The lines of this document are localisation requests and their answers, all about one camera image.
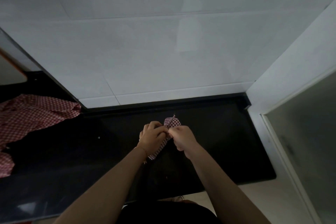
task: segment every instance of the folded cloth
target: folded cloth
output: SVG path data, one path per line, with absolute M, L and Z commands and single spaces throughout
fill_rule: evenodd
M 78 116 L 78 103 L 52 97 L 21 94 L 0 104 L 0 178 L 11 175 L 14 162 L 1 152 L 6 144 L 25 137 L 29 132 L 47 128 Z
M 171 118 L 166 118 L 163 125 L 166 126 L 168 129 L 170 129 L 170 128 L 173 128 L 173 127 L 176 127 L 176 126 L 181 126 L 181 122 L 174 115 Z M 171 137 L 167 136 L 166 139 L 160 145 L 160 148 L 153 155 L 150 155 L 149 158 L 151 160 L 154 160 L 156 158 L 156 156 L 160 153 L 160 151 L 162 151 L 163 147 L 166 146 L 167 142 L 170 139 L 171 139 Z

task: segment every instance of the hand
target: hand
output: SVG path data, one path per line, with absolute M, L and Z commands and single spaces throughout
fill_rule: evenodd
M 158 121 L 152 121 L 143 127 L 137 147 L 145 150 L 147 157 L 154 154 L 165 140 L 168 129 Z
M 174 140 L 174 144 L 179 151 L 184 151 L 187 158 L 191 158 L 194 150 L 201 147 L 188 126 L 177 126 L 168 130 Z

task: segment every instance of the black countertop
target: black countertop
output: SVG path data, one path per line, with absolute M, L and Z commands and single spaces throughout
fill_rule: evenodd
M 174 114 L 237 184 L 274 179 L 244 95 L 168 101 L 81 114 L 8 144 L 15 162 L 0 179 L 0 223 L 56 216 L 138 142 L 143 125 Z M 203 191 L 191 162 L 169 141 L 141 166 L 127 202 Z

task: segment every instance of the forearm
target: forearm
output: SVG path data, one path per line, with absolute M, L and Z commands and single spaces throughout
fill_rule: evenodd
M 211 199 L 217 217 L 223 223 L 270 224 L 206 150 L 201 146 L 195 147 L 190 159 Z
M 133 149 L 74 201 L 55 224 L 115 223 L 134 176 L 145 158 L 146 153 L 143 149 Z

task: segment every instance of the person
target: person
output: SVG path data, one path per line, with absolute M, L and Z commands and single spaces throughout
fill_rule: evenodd
M 184 202 L 134 202 L 123 208 L 139 167 L 148 156 L 158 150 L 167 134 L 173 138 L 177 149 L 184 151 L 192 162 L 217 217 L 200 205 Z M 167 129 L 158 121 L 146 124 L 140 132 L 138 145 L 75 200 L 54 224 L 113 224 L 132 221 L 270 224 L 262 212 L 197 143 L 189 127 Z

